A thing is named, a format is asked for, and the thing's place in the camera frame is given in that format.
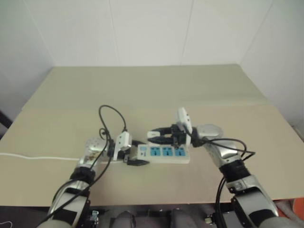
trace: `beige tabletop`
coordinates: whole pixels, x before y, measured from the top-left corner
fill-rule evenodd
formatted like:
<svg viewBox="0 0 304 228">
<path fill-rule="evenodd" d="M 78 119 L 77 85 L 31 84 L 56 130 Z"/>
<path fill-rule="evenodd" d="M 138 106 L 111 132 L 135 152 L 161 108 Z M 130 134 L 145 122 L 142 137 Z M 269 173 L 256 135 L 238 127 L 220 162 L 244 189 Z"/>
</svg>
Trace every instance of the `beige tabletop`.
<svg viewBox="0 0 304 228">
<path fill-rule="evenodd" d="M 121 111 L 133 138 L 145 142 L 148 130 L 170 126 L 184 106 L 193 126 L 216 124 L 256 151 L 246 166 L 271 198 L 304 196 L 304 144 L 237 65 L 56 67 L 0 141 L 0 152 L 78 158 L 98 135 L 103 104 Z M 116 137 L 121 120 L 103 113 Z M 189 164 L 111 164 L 92 188 L 92 205 L 214 202 L 221 173 L 204 148 L 189 151 Z M 0 156 L 0 205 L 49 206 L 75 164 Z M 230 197 L 225 190 L 222 201 Z"/>
</svg>

